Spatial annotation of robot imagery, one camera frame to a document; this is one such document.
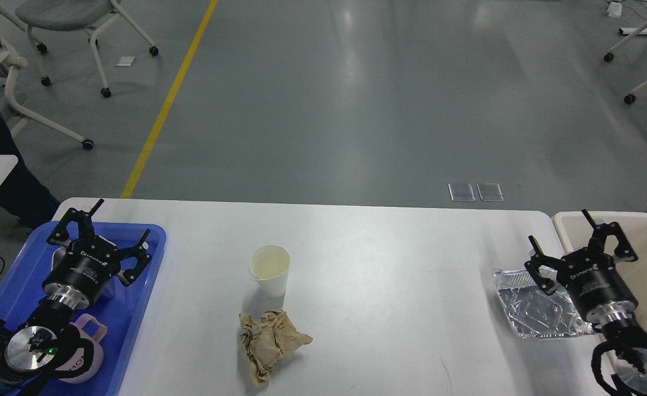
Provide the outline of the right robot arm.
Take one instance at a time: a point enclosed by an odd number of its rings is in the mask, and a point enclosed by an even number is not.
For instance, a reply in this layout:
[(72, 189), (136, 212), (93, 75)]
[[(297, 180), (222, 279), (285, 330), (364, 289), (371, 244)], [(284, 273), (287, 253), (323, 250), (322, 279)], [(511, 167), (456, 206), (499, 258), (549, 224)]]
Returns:
[(529, 236), (534, 252), (525, 268), (545, 295), (565, 288), (580, 318), (603, 336), (590, 359), (598, 385), (610, 395), (647, 395), (647, 331), (635, 317), (638, 299), (617, 272), (638, 254), (619, 223), (582, 215), (592, 229), (586, 246), (556, 258)]

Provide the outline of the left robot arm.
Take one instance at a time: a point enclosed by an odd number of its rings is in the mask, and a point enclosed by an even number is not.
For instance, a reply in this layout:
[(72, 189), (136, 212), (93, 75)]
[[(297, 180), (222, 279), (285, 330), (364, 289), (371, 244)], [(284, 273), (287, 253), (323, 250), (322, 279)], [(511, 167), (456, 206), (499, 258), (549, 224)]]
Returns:
[(123, 248), (95, 233), (92, 216), (102, 204), (67, 210), (46, 240), (57, 250), (42, 282), (44, 297), (16, 330), (8, 331), (0, 320), (0, 395), (10, 389), (37, 395), (52, 379), (89, 371), (96, 348), (72, 318), (95, 306), (113, 278), (129, 287), (152, 261), (146, 245), (150, 229)]

